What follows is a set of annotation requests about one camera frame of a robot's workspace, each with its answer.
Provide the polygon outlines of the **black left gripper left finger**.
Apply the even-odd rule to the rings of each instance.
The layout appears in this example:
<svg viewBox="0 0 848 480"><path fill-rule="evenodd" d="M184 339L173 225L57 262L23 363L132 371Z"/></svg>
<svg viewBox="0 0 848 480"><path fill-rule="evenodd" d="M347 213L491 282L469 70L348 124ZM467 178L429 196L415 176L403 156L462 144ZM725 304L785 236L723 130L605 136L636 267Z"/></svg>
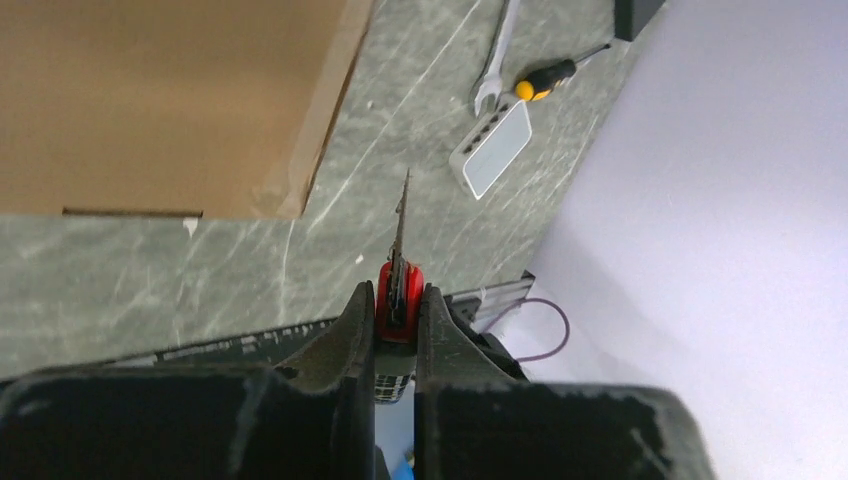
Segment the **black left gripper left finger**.
<svg viewBox="0 0 848 480"><path fill-rule="evenodd" d="M276 363L80 364L1 391L5 479L371 479L371 282Z"/></svg>

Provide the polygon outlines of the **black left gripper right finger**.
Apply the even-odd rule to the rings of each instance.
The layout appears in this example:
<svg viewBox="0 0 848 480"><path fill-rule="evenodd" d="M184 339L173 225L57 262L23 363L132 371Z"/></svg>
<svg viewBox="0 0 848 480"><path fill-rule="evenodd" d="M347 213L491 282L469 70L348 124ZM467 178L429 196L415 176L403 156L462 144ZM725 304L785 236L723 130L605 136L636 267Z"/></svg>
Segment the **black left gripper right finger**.
<svg viewBox="0 0 848 480"><path fill-rule="evenodd" d="M508 375L435 286L418 320L419 479L711 479L699 427L672 392Z"/></svg>

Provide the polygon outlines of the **red utility knife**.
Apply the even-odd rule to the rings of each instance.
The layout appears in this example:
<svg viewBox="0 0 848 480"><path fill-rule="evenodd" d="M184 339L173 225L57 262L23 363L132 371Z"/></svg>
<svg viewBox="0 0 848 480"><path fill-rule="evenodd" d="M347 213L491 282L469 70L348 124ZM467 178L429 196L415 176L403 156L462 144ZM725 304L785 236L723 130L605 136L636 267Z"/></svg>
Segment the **red utility knife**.
<svg viewBox="0 0 848 480"><path fill-rule="evenodd" d="M376 297L376 332L382 340L398 344L411 344L415 339L424 289L421 269L403 254L409 183L407 170L396 208L396 233L387 262L380 269Z"/></svg>

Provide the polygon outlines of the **brown cardboard express box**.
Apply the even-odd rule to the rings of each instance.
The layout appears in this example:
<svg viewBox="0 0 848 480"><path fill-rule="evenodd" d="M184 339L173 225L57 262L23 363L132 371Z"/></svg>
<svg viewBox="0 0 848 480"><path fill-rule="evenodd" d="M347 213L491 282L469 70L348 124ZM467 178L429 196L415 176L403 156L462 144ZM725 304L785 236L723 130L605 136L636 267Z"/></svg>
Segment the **brown cardboard express box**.
<svg viewBox="0 0 848 480"><path fill-rule="evenodd" d="M296 219L370 1L5 1L5 213Z"/></svg>

